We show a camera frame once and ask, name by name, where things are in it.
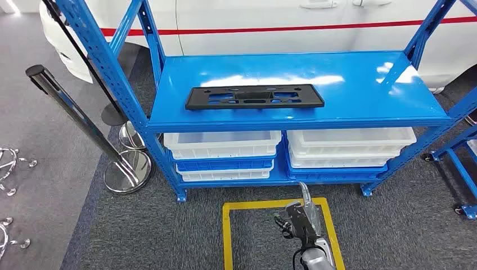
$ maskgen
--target robotic arm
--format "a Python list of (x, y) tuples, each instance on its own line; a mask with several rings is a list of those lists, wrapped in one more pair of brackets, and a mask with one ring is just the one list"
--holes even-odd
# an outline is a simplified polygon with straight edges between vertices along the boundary
[(293, 255), (293, 269), (295, 257), (300, 253), (300, 263), (305, 270), (335, 270), (330, 246), (321, 236), (318, 210), (307, 185), (302, 182), (299, 184), (303, 192), (304, 205), (293, 202), (285, 207), (290, 220), (285, 220), (278, 214), (274, 216), (275, 223), (282, 229), (284, 238), (296, 237), (301, 240), (301, 248)]

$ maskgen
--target red stripe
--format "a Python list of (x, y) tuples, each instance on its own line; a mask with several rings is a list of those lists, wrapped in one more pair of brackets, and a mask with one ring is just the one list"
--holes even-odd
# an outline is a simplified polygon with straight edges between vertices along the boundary
[[(477, 22), (477, 16), (448, 18), (442, 20), (443, 24), (472, 23)], [(420, 25), (422, 20), (413, 21), (390, 21), (390, 22), (369, 22), (365, 24), (336, 24), (336, 25), (315, 25), (315, 26), (292, 26), (292, 27), (269, 27), (269, 28), (235, 28), (235, 29), (160, 29), (161, 35), (187, 35), (187, 34), (219, 34), (219, 33), (245, 33), (245, 32), (273, 32), (273, 31), (298, 31), (298, 30), (325, 30), (325, 29), (349, 29), (349, 28), (374, 28), (390, 26)], [(112, 37), (116, 29), (101, 28), (105, 37)], [(142, 29), (131, 29), (129, 36), (144, 35)]]

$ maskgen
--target blue plastic crate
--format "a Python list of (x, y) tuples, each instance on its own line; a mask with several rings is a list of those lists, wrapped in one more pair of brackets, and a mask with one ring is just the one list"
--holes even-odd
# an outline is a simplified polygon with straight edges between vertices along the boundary
[(287, 176), (290, 179), (302, 180), (331, 180), (331, 179), (376, 179), (377, 175), (388, 170), (388, 166), (382, 167), (360, 167), (360, 168), (316, 168), (316, 169), (295, 169), (290, 163), (288, 153), (288, 139), (284, 135), (283, 150), (287, 163)]
[(181, 172), (198, 170), (235, 170), (235, 169), (264, 169), (272, 166), (272, 160), (277, 156), (229, 157), (217, 159), (181, 159), (176, 160), (168, 150), (169, 159), (177, 164)]

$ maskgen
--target stacked crates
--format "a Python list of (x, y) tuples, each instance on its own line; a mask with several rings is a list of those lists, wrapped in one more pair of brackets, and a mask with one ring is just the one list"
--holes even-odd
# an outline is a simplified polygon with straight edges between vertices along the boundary
[(268, 178), (280, 131), (165, 133), (164, 146), (185, 182)]
[(286, 137), (289, 177), (301, 180), (375, 179), (389, 159), (416, 142), (412, 128), (289, 130)]

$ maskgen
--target yellow taped square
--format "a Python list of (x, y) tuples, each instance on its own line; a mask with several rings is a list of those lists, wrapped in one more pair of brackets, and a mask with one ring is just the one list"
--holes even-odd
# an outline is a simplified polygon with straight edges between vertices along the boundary
[[(323, 217), (325, 218), (326, 231), (328, 232), (328, 239), (331, 244), (331, 251), (335, 259), (335, 267), (337, 270), (345, 270), (343, 257), (341, 256), (340, 246), (336, 238), (335, 226), (331, 219), (330, 208), (326, 198), (313, 198), (316, 205), (321, 206)], [(232, 238), (230, 231), (230, 210), (244, 210), (244, 209), (266, 209), (266, 208), (282, 208), (286, 205), (300, 201), (303, 204), (303, 199), (290, 200), (276, 200), (276, 201), (245, 201), (245, 202), (226, 202), (222, 207), (222, 230), (223, 230), (223, 244), (224, 244), (224, 269), (233, 270), (232, 265)]]

